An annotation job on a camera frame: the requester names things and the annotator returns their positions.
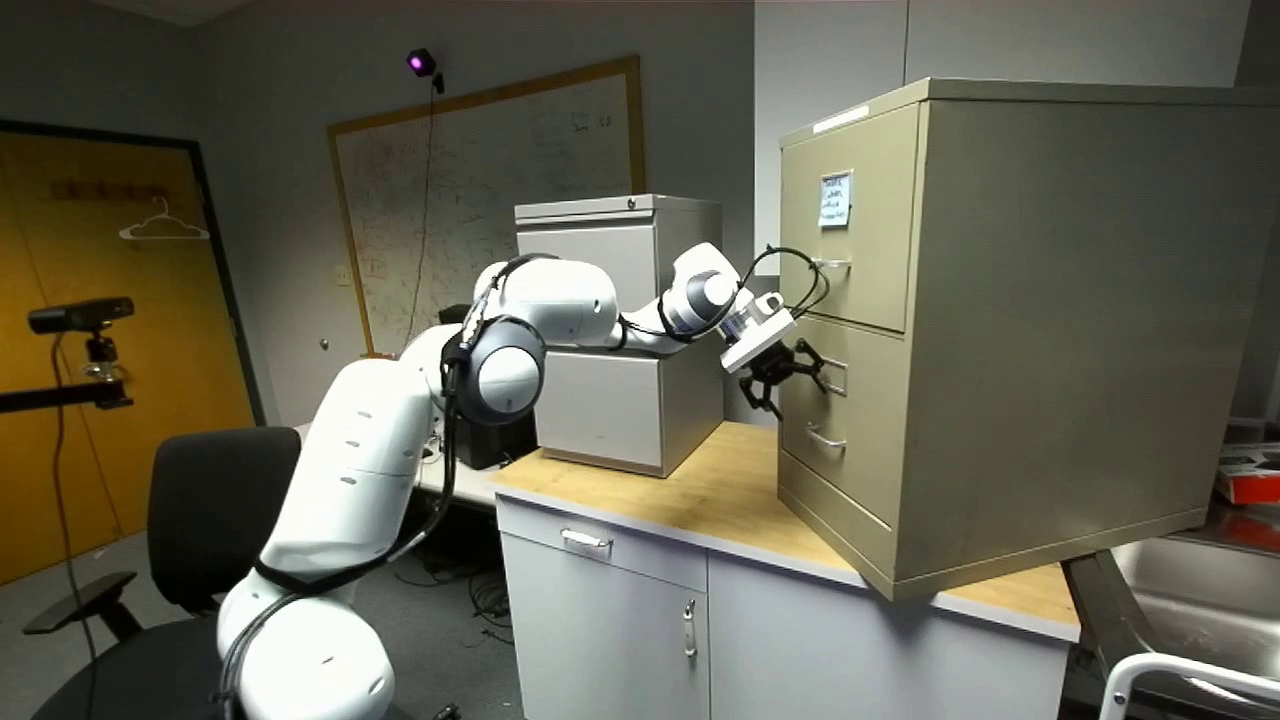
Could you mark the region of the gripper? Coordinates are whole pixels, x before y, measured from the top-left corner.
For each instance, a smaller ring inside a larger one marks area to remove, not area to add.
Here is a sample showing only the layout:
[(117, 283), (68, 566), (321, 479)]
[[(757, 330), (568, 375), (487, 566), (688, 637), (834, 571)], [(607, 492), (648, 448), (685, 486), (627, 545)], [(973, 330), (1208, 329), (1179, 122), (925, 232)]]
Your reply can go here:
[(782, 413), (772, 398), (774, 387), (792, 374), (801, 374), (813, 379), (822, 393), (828, 393), (829, 387), (820, 377), (824, 366), (826, 360), (805, 338), (796, 340), (794, 350), (785, 342), (773, 342), (748, 361), (748, 377), (740, 380), (740, 391), (750, 409), (782, 421)]

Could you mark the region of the beige drawer with label holder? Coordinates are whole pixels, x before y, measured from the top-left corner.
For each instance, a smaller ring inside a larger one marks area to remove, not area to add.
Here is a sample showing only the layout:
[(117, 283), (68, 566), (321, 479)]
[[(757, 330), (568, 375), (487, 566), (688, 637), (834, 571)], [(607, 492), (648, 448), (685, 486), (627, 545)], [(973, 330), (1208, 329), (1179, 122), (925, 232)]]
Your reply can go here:
[[(826, 360), (822, 393), (796, 375), (781, 391), (782, 445), (888, 528), (899, 524), (908, 406), (908, 345), (859, 325), (805, 316), (805, 338)], [(813, 443), (806, 423), (846, 439), (844, 452)]]

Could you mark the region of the small grey file cabinet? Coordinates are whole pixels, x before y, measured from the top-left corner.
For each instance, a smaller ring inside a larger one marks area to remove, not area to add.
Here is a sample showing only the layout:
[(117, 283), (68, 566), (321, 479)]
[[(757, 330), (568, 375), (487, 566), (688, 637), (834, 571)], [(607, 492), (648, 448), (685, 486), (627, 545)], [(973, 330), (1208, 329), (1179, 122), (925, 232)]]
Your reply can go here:
[[(620, 309), (636, 311), (666, 290), (675, 260), (719, 245), (717, 202), (644, 193), (515, 209), (521, 252), (599, 266)], [(653, 477), (669, 475), (723, 420), (721, 342), (707, 337), (676, 355), (553, 348), (535, 409), (545, 455)]]

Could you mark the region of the beige drawer with paper note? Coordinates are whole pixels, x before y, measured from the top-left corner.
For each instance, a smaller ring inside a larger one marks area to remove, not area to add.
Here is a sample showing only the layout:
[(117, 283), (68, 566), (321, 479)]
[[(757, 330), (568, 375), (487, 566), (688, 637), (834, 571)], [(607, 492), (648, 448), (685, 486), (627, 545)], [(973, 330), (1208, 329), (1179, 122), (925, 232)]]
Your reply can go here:
[[(781, 150), (780, 236), (809, 258), (847, 259), (849, 272), (826, 272), (824, 314), (901, 333), (916, 183), (916, 104), (868, 117)], [(847, 228), (817, 225), (820, 177), (854, 173)]]

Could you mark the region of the grey counter drawer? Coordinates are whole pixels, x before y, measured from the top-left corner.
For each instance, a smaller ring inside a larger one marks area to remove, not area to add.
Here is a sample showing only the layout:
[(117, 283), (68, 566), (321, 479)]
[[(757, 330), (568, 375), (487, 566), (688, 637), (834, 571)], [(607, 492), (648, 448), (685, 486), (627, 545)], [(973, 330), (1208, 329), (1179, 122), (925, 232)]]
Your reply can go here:
[[(707, 591), (707, 552), (691, 544), (513, 498), (499, 497), (495, 507), (498, 525), (508, 536), (691, 591)], [(575, 552), (561, 539), (564, 527), (611, 537), (612, 551)]]

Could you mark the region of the beige file cabinet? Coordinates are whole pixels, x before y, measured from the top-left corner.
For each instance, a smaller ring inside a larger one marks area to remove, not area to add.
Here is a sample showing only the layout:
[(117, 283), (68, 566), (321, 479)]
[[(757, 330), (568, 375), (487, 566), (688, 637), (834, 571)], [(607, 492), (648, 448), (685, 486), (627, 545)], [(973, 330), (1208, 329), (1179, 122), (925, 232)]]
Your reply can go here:
[(780, 179), (782, 147), (911, 104), (904, 332), (800, 318), (908, 345), (899, 524), (781, 423), (780, 501), (888, 600), (1201, 523), (1280, 229), (1280, 90), (925, 78), (783, 136)]

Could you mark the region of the white paper note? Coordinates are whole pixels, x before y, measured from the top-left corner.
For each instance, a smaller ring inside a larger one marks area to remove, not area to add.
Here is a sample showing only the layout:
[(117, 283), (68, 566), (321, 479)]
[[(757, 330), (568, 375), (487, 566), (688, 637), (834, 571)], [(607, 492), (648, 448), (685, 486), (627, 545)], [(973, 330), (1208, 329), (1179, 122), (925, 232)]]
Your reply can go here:
[(854, 173), (846, 170), (820, 177), (817, 225), (820, 231), (847, 228), (852, 218)]

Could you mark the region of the wide grey counter door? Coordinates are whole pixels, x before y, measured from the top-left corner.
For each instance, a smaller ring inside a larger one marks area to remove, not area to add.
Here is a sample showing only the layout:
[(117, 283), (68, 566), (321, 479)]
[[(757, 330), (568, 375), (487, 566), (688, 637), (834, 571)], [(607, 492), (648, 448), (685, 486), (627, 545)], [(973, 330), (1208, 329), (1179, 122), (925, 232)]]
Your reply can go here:
[(712, 720), (1056, 720), (1070, 643), (759, 562), (708, 568)]

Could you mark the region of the steel sink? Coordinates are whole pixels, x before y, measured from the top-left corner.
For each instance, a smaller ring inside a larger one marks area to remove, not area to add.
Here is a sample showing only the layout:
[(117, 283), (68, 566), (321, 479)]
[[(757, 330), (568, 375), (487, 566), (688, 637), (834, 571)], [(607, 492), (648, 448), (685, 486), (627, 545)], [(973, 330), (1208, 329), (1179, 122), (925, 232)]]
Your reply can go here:
[(1111, 555), (1144, 644), (1280, 682), (1280, 555), (1175, 537)]

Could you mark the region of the red box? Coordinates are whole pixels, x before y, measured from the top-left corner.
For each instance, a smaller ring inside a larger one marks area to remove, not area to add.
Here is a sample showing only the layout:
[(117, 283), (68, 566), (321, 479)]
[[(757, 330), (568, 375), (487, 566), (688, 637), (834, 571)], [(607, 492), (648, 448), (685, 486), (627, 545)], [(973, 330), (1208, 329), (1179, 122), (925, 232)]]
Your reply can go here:
[(1234, 505), (1280, 505), (1280, 442), (1222, 446), (1215, 489)]

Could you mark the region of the black office chair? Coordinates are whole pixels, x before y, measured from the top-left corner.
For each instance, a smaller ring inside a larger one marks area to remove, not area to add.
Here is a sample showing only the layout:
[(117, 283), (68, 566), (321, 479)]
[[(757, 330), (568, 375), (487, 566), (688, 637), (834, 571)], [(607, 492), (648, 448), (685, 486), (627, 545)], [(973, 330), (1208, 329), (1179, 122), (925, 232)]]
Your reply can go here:
[(218, 693), (218, 596), (247, 574), (270, 536), (301, 445), (291, 428), (214, 430), (160, 443), (148, 496), (150, 571), (161, 596), (188, 618), (140, 625), (122, 601), (132, 571), (101, 577), (42, 611), (27, 634), (99, 618), (116, 643), (32, 720), (244, 719), (241, 711), (227, 717)]

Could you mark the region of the white clothes hanger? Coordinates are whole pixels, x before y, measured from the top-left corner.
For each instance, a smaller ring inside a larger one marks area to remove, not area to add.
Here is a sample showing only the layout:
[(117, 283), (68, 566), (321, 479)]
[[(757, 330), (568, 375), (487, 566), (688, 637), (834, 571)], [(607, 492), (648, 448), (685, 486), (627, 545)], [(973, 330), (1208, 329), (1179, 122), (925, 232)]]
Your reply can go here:
[(136, 241), (136, 240), (211, 240), (211, 233), (209, 229), (186, 222), (179, 217), (175, 217), (170, 211), (169, 202), (163, 196), (152, 197), (159, 208), (159, 211), (146, 217), (145, 219), (136, 222), (132, 225), (122, 228), (116, 232), (120, 240)]

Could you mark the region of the orange door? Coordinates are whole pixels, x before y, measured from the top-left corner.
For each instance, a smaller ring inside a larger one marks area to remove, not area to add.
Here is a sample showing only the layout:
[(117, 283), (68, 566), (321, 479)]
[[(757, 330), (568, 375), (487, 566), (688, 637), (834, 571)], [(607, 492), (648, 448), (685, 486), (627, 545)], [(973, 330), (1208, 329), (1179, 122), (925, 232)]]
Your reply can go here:
[(178, 434), (262, 421), (192, 140), (0, 119), (0, 585), (147, 527)]

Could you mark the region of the whiteboard with wooden frame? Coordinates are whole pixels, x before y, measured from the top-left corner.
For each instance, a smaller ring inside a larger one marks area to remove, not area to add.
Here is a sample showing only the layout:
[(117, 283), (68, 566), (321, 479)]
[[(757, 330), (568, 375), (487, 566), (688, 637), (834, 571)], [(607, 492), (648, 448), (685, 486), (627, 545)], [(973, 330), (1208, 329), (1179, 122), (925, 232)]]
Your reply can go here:
[(365, 354), (398, 354), (517, 252), (518, 205), (641, 192), (639, 56), (329, 126)]

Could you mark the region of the white metal frame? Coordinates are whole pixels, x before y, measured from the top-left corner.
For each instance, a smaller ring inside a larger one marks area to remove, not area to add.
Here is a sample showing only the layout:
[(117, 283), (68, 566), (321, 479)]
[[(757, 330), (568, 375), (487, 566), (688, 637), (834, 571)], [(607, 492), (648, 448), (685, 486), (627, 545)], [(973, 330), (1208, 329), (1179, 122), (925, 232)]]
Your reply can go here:
[(1243, 700), (1244, 694), (1248, 694), (1280, 702), (1280, 682), (1277, 680), (1170, 653), (1144, 652), (1120, 660), (1110, 671), (1097, 720), (1124, 720), (1134, 683), (1139, 676), (1151, 673), (1172, 674), (1190, 680), (1192, 685), (1201, 689), (1204, 685), (1217, 687), (1236, 700)]

